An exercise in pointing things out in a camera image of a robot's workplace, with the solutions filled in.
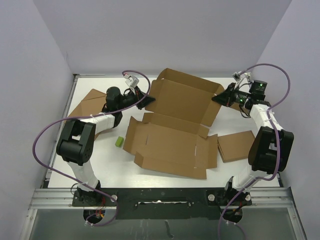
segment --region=white table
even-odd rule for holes
[[[140,89],[145,92],[148,85],[142,77],[139,78]],[[220,83],[224,88],[233,81],[233,78],[206,78],[207,80]],[[80,101],[91,89],[106,92],[109,87],[117,86],[123,92],[127,87],[124,78],[79,78],[70,104],[71,113]],[[142,169],[134,163],[134,155],[116,147],[115,142],[119,136],[125,137],[129,125],[129,119],[133,116],[142,120],[145,110],[136,107],[124,112],[121,123],[113,129],[102,132],[95,140],[91,164],[96,177],[100,180],[102,188],[221,188],[225,187],[231,176],[237,175],[247,164],[248,160],[238,160],[223,163],[218,154],[217,168],[207,169],[207,179],[192,179],[147,169]],[[241,117],[240,112],[221,107],[209,135],[239,133],[252,130],[256,135],[258,129],[252,119]],[[56,155],[53,167],[74,177],[69,165],[61,156]],[[49,188],[70,188],[75,182],[56,172],[52,172]],[[260,181],[256,187],[279,187],[277,178],[272,181]]]

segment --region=cardboard box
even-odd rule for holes
[[[223,90],[218,83],[163,70],[151,85],[156,100],[145,108],[151,113],[142,121],[131,117],[123,149],[144,169],[206,179],[206,169],[217,167],[218,136],[208,137],[205,126],[221,107],[211,98]]]
[[[243,131],[218,137],[218,149],[224,163],[247,159],[255,136],[252,131]]]
[[[91,89],[90,92],[81,100],[75,109],[69,114],[68,117],[84,117],[96,115],[101,113],[104,104],[106,103],[106,94],[96,89]]]

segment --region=green block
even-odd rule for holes
[[[115,142],[115,146],[117,146],[118,148],[121,148],[123,142],[124,142],[124,138],[122,136],[119,136],[118,139]]]

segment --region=white wall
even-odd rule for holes
[[[258,61],[291,0],[34,2],[73,73],[217,76]]]
[[[259,63],[283,67],[291,78],[291,92],[275,108],[280,124],[294,133],[294,144],[282,179],[291,185],[308,240],[320,239],[320,1],[292,0]],[[284,75],[257,67],[257,79],[267,81],[271,103],[286,91]]]
[[[0,23],[0,238],[17,240],[45,172],[33,140],[62,116],[73,75],[32,0],[1,1]],[[37,148],[45,162],[56,134]]]

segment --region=gray floor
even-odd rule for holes
[[[116,220],[109,226],[84,226],[82,210],[40,209],[30,240],[215,240],[217,220]],[[295,240],[286,208],[245,208],[240,225],[247,240]],[[245,239],[234,225],[222,225],[222,240]]]

